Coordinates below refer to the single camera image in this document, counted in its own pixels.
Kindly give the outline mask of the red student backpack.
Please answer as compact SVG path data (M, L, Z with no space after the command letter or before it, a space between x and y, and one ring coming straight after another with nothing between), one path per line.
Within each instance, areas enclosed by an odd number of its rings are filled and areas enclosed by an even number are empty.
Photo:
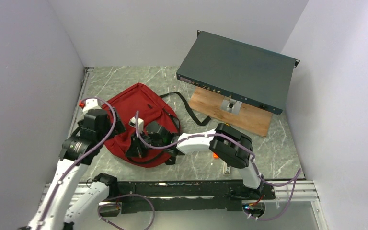
M111 98L108 102L119 118L116 126L126 131L109 138L106 148L114 156L144 168L175 164L179 152L161 149L182 134L176 112L164 101L167 96L137 83Z

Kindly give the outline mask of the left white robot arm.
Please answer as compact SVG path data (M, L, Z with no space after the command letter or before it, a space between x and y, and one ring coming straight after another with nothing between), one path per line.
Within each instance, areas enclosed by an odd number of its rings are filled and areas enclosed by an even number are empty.
M117 178L101 173L71 204L81 177L105 141L126 130L113 107L106 111L95 106L83 112L78 127L63 142L55 176L37 213L22 227L23 230L77 230L100 202L113 201L119 195Z

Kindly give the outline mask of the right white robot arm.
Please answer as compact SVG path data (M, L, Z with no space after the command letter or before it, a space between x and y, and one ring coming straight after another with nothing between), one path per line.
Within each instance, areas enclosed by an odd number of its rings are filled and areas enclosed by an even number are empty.
M232 195L235 199L266 198L264 177L255 164L252 140L244 133L224 123L201 133L172 133L156 121L143 126L139 118L131 118L133 127L131 145L125 154L133 163L144 165L168 156L167 163L174 164L176 156L193 152L211 151L227 166L237 169L245 187L246 196Z

